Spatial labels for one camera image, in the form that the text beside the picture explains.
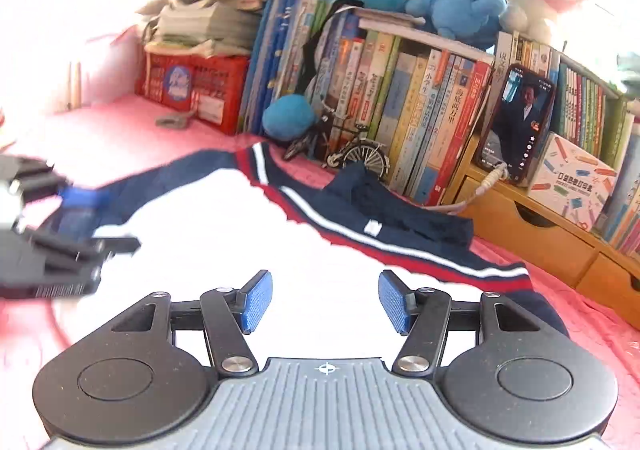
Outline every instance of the blue ball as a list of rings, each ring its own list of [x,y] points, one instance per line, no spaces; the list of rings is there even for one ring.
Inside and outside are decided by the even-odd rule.
[[[316,119],[302,94],[288,94],[267,107],[262,115],[262,127],[274,140],[291,141],[302,136]]]

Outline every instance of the pink bedsheet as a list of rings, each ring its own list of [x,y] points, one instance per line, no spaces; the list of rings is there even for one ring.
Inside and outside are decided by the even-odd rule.
[[[182,131],[155,127],[154,119],[165,113],[162,107],[127,96],[106,106],[53,116],[12,152],[47,157],[76,184],[99,186],[201,148],[237,150],[255,141],[251,136],[230,138],[201,123]],[[303,159],[283,168],[314,186],[331,179]],[[56,204],[52,199],[32,205],[28,220],[38,224]],[[518,260],[481,239],[474,240],[472,249],[501,264]],[[572,339],[616,373],[620,396],[604,439],[618,450],[640,448],[640,332],[540,268],[528,268],[534,286],[560,313]],[[31,384],[38,370],[67,346],[48,301],[0,300],[0,450],[36,449],[47,440],[31,401]]]

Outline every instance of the screw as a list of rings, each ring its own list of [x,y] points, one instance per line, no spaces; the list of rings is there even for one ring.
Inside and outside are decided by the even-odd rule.
[[[232,372],[239,374],[240,372],[247,372],[254,367],[254,363],[246,356],[229,356],[222,361],[222,368],[226,372]]]
[[[404,372],[424,372],[429,365],[429,361],[421,356],[403,356],[398,359],[398,367]]]

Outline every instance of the crosshair symbol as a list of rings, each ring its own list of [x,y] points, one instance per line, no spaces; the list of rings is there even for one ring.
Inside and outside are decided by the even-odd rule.
[[[336,370],[338,370],[340,367],[336,367],[334,364],[330,364],[329,362],[322,364],[319,367],[316,367],[316,370],[319,370],[320,372],[322,372],[325,376],[328,376],[329,374],[331,374],[332,372],[335,372]]]

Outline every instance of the man on phone screen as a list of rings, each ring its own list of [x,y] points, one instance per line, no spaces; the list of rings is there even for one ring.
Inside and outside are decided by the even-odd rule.
[[[530,155],[527,145],[532,132],[540,129],[540,110],[534,105],[539,93],[538,87],[523,84],[513,101],[502,103],[492,126],[500,139],[502,159],[512,175],[512,169],[526,161],[524,154]]]

